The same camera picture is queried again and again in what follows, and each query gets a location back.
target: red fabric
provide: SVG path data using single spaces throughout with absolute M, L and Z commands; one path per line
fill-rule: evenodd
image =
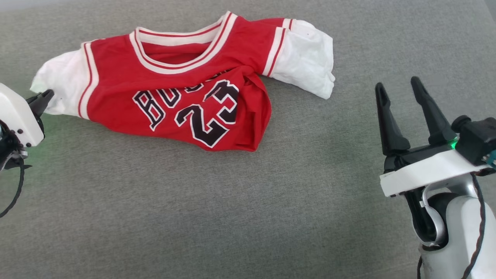
M 88 116 L 120 133 L 186 141 L 210 151 L 255 151 L 271 114 L 265 86 L 257 74 L 265 67 L 276 26 L 282 23 L 282 18 L 250 22 L 238 17 L 215 57 L 198 68 L 175 74 L 156 73 L 144 67 L 131 46 L 129 35 L 93 41 L 91 50 L 99 82 L 88 101 Z M 194 59 L 208 45 L 171 47 L 143 43 L 147 56 L 169 64 Z M 209 80 L 218 73 L 222 74 Z M 205 99 L 218 82 L 224 85 L 220 90 L 230 92 L 231 98 L 220 102 L 211 95 Z M 194 92 L 188 93 L 185 87 Z M 166 104 L 164 95 L 170 100 L 180 95 L 180 99 L 171 107 Z M 193 105 L 201 109 L 195 108 L 181 117 L 181 111 L 185 113 Z M 235 115 L 234 122 L 229 120 L 229 115 Z M 201 119 L 203 129 L 198 125 Z

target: sleeve stripe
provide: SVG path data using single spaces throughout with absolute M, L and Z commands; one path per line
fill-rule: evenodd
M 277 27 L 274 34 L 274 41 L 272 41 L 272 47 L 270 48 L 269 55 L 267 56 L 267 62 L 265 64 L 265 68 L 263 69 L 262 75 L 269 76 L 272 68 L 274 67 L 274 61 L 277 55 L 277 52 L 280 49 L 284 28 Z
M 291 28 L 291 21 L 292 19 L 289 19 L 289 18 L 285 18 L 283 21 L 282 21 L 282 28 Z
M 148 29 L 142 28 L 142 27 L 138 27 L 137 30 L 142 34 L 159 36 L 159 37 L 194 37 L 194 36 L 200 36 L 200 35 L 203 35 L 205 33 L 214 31 L 217 28 L 219 28 L 220 26 L 221 26 L 221 23 L 216 24 L 213 27 L 207 26 L 206 27 L 207 29 L 205 29 L 205 30 L 200 29 L 200 30 L 198 30 L 196 32 L 192 32 L 192 33 L 163 33 L 163 32 L 155 32 L 155 31 L 148 30 Z
M 281 36 L 281 40 L 279 42 L 279 47 L 277 48 L 277 52 L 276 52 L 274 61 L 272 61 L 272 65 L 270 66 L 269 74 L 267 75 L 268 77 L 270 77 L 270 75 L 272 74 L 272 70 L 274 69 L 274 65 L 276 64 L 277 56 L 279 55 L 279 51 L 281 50 L 281 47 L 282 47 L 282 43 L 284 41 L 284 35 L 285 34 L 286 34 L 286 30 L 284 29 L 284 31 L 282 33 L 282 36 Z
M 81 99 L 79 100 L 78 114 L 81 118 L 89 120 L 88 101 L 98 85 L 99 77 L 96 69 L 95 58 L 93 57 L 93 52 L 91 50 L 91 43 L 84 44 L 84 53 L 86 55 L 86 62 L 88 63 L 89 82 L 88 86 L 84 89 L 84 92 L 81 95 Z

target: red jersey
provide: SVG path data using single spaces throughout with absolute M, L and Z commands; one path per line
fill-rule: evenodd
M 138 27 L 84 43 L 46 62 L 31 90 L 54 90 L 47 113 L 80 116 L 116 132 L 254 151 L 271 113 L 257 74 L 328 98 L 331 70 L 332 39 L 313 25 L 251 22 L 227 12 L 196 32 Z

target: black cable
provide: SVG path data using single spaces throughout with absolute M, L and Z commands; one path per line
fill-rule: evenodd
M 2 211 L 2 213 L 0 213 L 0 218 L 4 217 L 5 214 L 7 214 L 7 212 L 11 210 L 12 207 L 14 207 L 15 203 L 17 202 L 17 199 L 21 195 L 22 184 L 24 184 L 24 160 L 22 158 L 19 158 L 18 160 L 19 160 L 19 167 L 21 168 L 21 174 L 19 177 L 19 186 L 17 187 L 17 192 L 15 193 L 15 197 L 12 200 L 12 202 L 10 202 L 7 208 L 4 211 Z
M 421 279 L 420 278 L 420 268 L 421 267 L 422 267 L 422 256 L 420 256 L 419 264 L 417 265 L 417 279 Z
M 477 199 L 481 204 L 481 224 L 479 225 L 479 238 L 477 239 L 477 243 L 475 245 L 475 251 L 472 254 L 472 258 L 470 259 L 469 265 L 467 266 L 465 272 L 463 273 L 462 279 L 467 279 L 468 276 L 470 275 L 470 272 L 472 272 L 472 269 L 475 266 L 475 262 L 477 261 L 477 258 L 481 253 L 482 241 L 484 240 L 484 233 L 486 231 L 486 204 L 484 202 L 484 196 L 482 195 L 481 185 L 479 185 L 479 181 L 477 181 L 477 177 L 475 176 L 475 174 L 472 174 L 472 181 L 474 182 L 475 190 L 477 191 Z M 419 264 L 417 266 L 417 279 L 421 279 L 420 278 L 421 267 L 422 267 L 422 256 L 420 257 Z

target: red and white collar trim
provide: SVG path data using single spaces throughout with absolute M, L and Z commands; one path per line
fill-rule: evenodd
M 190 33 L 163 33 L 138 27 L 129 35 L 129 39 L 138 60 L 147 69 L 162 74 L 182 73 L 204 65 L 219 53 L 226 43 L 237 17 L 228 11 L 214 24 Z M 191 61 L 181 64 L 167 64 L 147 56 L 143 49 L 143 42 L 161 46 L 205 44 L 208 42 L 210 45 L 204 53 Z

